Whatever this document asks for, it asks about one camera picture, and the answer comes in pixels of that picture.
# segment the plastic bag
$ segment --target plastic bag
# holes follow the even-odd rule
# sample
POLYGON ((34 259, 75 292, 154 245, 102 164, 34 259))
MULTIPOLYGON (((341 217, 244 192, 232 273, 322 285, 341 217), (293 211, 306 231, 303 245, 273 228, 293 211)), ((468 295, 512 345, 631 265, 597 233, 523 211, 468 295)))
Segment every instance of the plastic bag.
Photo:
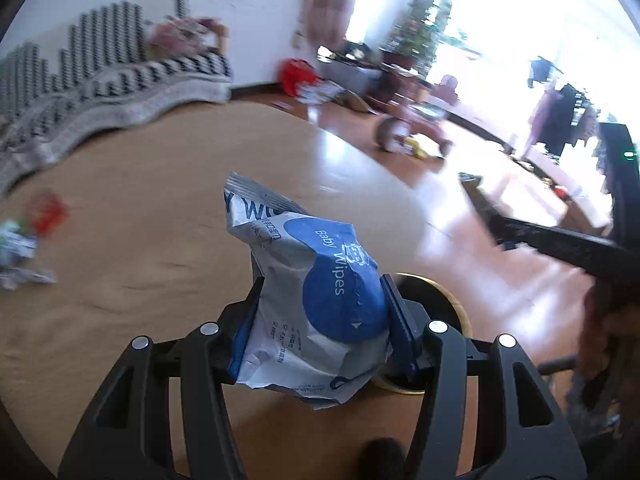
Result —
POLYGON ((238 382, 346 402, 384 363, 388 311, 378 266, 352 225, 232 173, 226 228, 265 282, 238 382))

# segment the curtain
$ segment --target curtain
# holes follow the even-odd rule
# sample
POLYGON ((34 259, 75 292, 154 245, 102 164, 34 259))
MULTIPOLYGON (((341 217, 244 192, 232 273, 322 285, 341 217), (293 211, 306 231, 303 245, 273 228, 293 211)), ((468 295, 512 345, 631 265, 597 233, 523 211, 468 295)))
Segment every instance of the curtain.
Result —
POLYGON ((316 46, 340 48, 356 0, 310 0, 306 36, 316 46))

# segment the table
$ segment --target table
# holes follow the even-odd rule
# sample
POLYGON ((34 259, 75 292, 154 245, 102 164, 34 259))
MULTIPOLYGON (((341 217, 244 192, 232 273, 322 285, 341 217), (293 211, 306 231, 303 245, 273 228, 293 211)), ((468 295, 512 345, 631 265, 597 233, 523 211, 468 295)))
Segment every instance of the table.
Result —
MULTIPOLYGON (((441 283, 465 307, 474 336, 510 332, 534 361, 571 352, 590 280, 533 251, 492 246, 457 171, 488 176, 513 163, 472 134, 450 134, 456 147, 443 170, 409 187, 382 164, 418 160, 380 154, 379 164, 264 105, 193 104, 99 136, 18 185, 2 219, 44 186, 70 209, 37 259, 60 282, 0 291, 0 395, 25 439, 57 469, 87 403, 133 337, 184 336, 244 298, 248 248, 225 231, 222 188, 231 170, 313 214, 353 223, 381 272, 441 283)), ((172 440, 184 471, 177 387, 172 380, 172 440)), ((356 453, 371 438, 408 444, 422 400, 374 386, 322 412, 244 386, 225 387, 225 399, 249 478, 311 480, 353 476, 356 453)), ((461 470, 470 464, 474 402, 469 395, 461 470)))
MULTIPOLYGON (((225 230, 222 190, 231 170, 318 216, 352 222, 382 272, 405 269, 426 228, 411 190, 369 157, 305 121, 252 103, 180 108, 152 124, 97 137, 25 181, 4 202, 2 218, 15 216, 45 186, 62 196, 69 216, 37 258, 60 282, 0 291, 0 393, 50 468, 57 469, 79 417, 133 337, 185 336, 246 295, 249 250, 225 230)), ((261 468, 284 466, 265 463, 268 454, 256 445, 256 438, 271 440, 260 444, 265 449, 278 441, 265 434, 271 413, 286 418, 282 427, 292 433, 326 430, 329 421, 337 426, 345 417, 344 410, 315 416, 274 392, 226 390, 253 478, 265 478, 261 468), (304 426, 308 418, 315 419, 311 427, 304 426)), ((368 404, 378 403, 378 412, 388 405, 385 399, 375 392, 368 404)), ((393 398, 396 409, 403 404, 410 404, 405 415, 390 413, 386 420, 410 437, 419 401, 393 398)), ((347 408, 365 418, 359 415, 365 405, 347 408)), ((179 404, 173 415, 179 440, 179 404)), ((362 430, 360 440, 369 434, 362 430)), ((353 435, 346 438, 353 441, 353 435)), ((334 452, 334 444, 327 442, 324 453, 334 452)), ((313 449, 323 457, 314 439, 306 446, 306 453, 287 453, 308 456, 313 449)))

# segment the floor baseboard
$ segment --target floor baseboard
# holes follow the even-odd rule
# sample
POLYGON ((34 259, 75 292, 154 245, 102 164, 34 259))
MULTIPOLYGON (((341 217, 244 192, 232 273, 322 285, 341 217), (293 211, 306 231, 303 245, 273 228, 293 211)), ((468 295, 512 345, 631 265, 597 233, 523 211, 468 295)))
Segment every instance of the floor baseboard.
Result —
POLYGON ((262 83, 259 85, 237 86, 231 89, 231 100, 256 94, 275 94, 282 91, 280 83, 262 83))

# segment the potted plant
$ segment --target potted plant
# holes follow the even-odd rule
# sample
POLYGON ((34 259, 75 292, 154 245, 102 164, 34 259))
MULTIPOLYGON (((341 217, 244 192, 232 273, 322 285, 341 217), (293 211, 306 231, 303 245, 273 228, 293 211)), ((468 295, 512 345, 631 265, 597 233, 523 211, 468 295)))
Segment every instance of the potted plant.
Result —
POLYGON ((394 26, 382 51, 382 61, 426 77, 444 39, 453 0, 413 0, 409 13, 394 26))
POLYGON ((428 21, 435 0, 413 0, 404 16, 381 47, 382 61, 411 69, 430 43, 431 23, 428 21))

